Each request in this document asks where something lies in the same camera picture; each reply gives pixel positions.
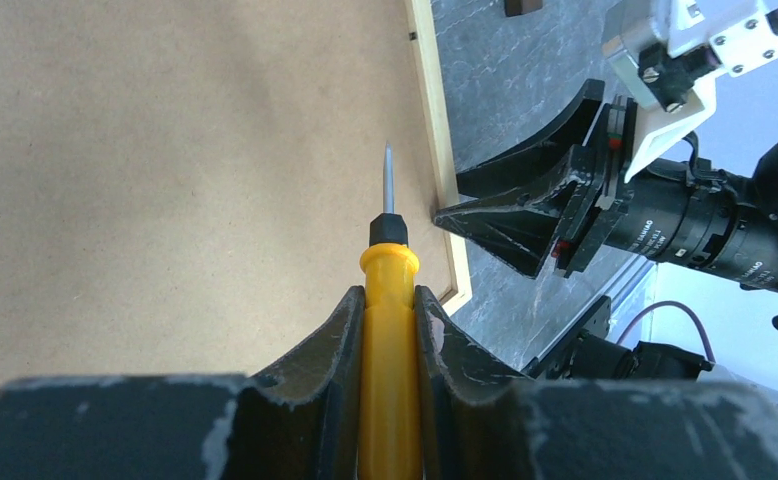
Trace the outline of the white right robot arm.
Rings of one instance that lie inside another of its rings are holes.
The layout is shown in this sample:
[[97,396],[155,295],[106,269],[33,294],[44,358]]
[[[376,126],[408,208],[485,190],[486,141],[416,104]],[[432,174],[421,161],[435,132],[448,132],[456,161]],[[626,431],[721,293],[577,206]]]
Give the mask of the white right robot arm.
[[697,153],[628,177],[636,116],[634,100],[608,103],[585,81],[544,128],[459,173],[464,201],[434,224],[530,278],[548,259],[581,272],[608,246],[778,293],[778,143],[750,178]]

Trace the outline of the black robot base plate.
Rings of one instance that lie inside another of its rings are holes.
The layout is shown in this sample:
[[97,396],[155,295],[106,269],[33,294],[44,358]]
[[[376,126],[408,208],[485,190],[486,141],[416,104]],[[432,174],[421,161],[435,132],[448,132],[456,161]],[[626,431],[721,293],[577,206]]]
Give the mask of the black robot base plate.
[[541,357],[532,358],[520,372],[533,379],[562,378],[569,370],[571,360],[584,337],[604,340],[610,331],[612,299],[602,295],[585,309],[580,317],[565,330]]

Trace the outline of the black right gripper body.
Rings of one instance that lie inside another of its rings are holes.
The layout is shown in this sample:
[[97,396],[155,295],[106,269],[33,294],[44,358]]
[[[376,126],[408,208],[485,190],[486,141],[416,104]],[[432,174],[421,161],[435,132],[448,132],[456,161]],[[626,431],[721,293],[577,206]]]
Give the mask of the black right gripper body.
[[569,277],[586,270],[610,239],[633,198],[624,185],[632,153],[636,104],[618,95],[605,103],[588,133],[581,154],[571,156],[571,172],[580,178],[556,230],[555,270]]

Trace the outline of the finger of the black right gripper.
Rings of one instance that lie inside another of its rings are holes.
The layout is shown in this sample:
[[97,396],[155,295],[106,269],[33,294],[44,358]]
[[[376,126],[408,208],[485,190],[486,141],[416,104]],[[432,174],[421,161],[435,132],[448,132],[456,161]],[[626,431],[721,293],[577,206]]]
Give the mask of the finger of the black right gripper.
[[460,194],[495,196],[552,170],[589,133],[604,100],[605,82],[586,80],[568,105],[548,124],[515,146],[456,175]]
[[590,184],[591,150],[573,146],[548,172],[494,196],[442,208],[433,224],[535,279],[575,190]]

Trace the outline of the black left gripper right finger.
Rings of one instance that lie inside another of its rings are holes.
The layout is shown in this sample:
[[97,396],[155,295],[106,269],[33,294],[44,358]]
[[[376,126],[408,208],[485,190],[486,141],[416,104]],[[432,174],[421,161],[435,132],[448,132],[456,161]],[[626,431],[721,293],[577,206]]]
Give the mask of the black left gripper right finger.
[[415,290],[428,479],[778,479],[778,409],[738,383],[534,380]]

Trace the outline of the yellow handled screwdriver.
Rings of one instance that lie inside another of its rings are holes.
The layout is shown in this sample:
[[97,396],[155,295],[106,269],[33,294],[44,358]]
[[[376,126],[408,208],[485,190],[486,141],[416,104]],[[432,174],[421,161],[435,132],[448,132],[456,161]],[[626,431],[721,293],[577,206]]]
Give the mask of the yellow handled screwdriver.
[[365,275],[357,474],[420,479],[423,474],[414,277],[420,268],[395,212],[393,151],[385,146],[383,208],[360,258]]

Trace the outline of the wooden picture frame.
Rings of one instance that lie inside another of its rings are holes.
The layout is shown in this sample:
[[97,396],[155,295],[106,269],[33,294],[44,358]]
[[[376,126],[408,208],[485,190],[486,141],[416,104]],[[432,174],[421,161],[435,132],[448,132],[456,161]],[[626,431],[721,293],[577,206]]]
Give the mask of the wooden picture frame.
[[386,146],[457,311],[438,66],[422,1],[0,1],[0,386],[263,368],[362,282]]

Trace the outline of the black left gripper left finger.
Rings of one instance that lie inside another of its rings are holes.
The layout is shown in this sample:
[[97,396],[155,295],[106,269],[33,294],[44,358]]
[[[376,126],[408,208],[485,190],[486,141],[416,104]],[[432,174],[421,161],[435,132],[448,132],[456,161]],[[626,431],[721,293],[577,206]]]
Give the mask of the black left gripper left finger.
[[362,287],[254,375],[40,376],[0,387],[0,479],[351,479]]

